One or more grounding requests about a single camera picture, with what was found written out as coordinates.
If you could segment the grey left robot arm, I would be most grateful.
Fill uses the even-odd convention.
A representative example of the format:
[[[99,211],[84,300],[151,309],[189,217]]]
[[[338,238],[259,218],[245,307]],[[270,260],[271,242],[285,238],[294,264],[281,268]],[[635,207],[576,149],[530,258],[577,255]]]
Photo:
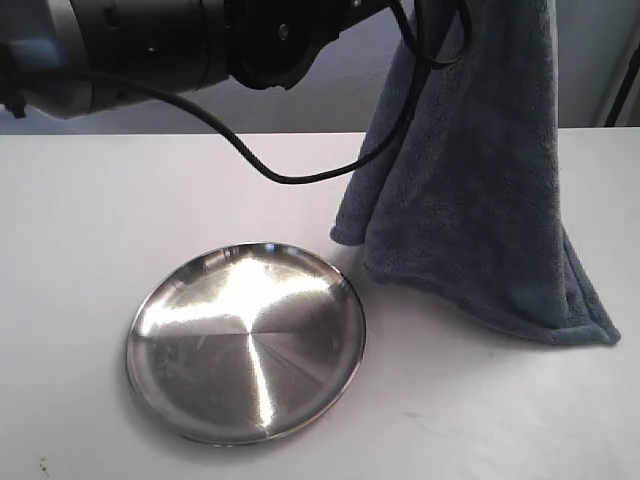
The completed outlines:
[[[103,82],[59,80],[92,71],[169,93],[235,79],[293,88],[319,53],[383,11],[383,1],[5,1],[1,103],[73,119],[137,104]]]

